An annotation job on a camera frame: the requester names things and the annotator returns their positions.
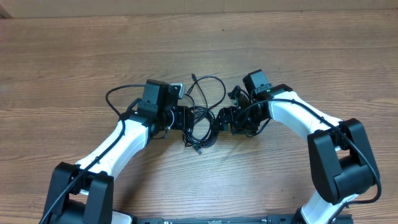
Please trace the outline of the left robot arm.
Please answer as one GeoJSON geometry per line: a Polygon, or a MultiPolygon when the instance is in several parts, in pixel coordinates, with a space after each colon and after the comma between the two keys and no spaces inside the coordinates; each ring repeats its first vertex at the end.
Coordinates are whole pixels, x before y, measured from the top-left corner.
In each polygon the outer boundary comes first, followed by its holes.
{"type": "Polygon", "coordinates": [[[54,168],[41,223],[134,223],[132,215],[113,208],[115,179],[156,134],[183,130],[193,119],[188,107],[178,105],[183,84],[147,80],[142,87],[143,96],[117,113],[115,130],[93,152],[54,168]]]}

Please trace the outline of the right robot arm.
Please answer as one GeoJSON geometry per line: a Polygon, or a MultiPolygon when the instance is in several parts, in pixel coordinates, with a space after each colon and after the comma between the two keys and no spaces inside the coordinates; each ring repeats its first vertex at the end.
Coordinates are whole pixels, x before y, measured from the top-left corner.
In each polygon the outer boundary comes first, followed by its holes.
{"type": "Polygon", "coordinates": [[[291,87],[271,84],[262,70],[243,78],[245,90],[235,86],[228,94],[234,101],[222,108],[211,125],[215,131],[231,131],[251,138],[272,120],[298,134],[308,144],[315,193],[293,215],[268,215],[268,223],[352,223],[344,208],[369,204],[381,196],[381,180],[363,124],[357,119],[329,116],[303,101],[291,87]],[[372,186],[372,199],[357,200],[372,186]]]}

